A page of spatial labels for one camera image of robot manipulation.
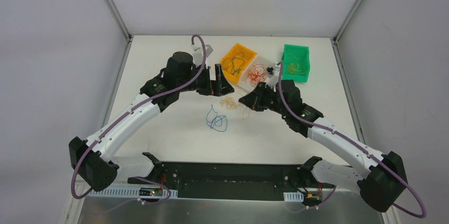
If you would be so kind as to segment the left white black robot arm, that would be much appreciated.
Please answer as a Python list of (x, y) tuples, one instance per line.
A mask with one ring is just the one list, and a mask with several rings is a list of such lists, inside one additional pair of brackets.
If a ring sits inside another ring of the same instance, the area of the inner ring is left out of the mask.
[(196, 65), (192, 55), (175, 52), (159, 74), (147, 81), (127, 108), (98, 132), (69, 143), (71, 165), (93, 191), (102, 191), (113, 182), (142, 177), (155, 184), (161, 169), (149, 154), (117, 157), (122, 145), (145, 123), (161, 114), (179, 99), (181, 92), (194, 91), (205, 96), (224, 96), (234, 92), (220, 64), (215, 64), (215, 79), (210, 67)]

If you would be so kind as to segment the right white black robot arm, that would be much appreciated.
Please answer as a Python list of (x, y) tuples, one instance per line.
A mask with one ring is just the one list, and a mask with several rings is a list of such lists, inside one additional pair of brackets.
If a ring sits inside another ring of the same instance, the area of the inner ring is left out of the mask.
[(301, 182), (313, 187), (327, 183), (358, 193), (378, 212), (386, 212), (405, 190), (407, 181), (402, 158), (384, 154), (355, 139), (344, 139), (320, 111), (302, 101), (292, 80), (283, 80), (282, 92), (259, 83), (238, 101), (256, 112), (271, 110), (281, 115), (291, 130), (331, 150), (347, 165), (312, 156), (299, 168)]

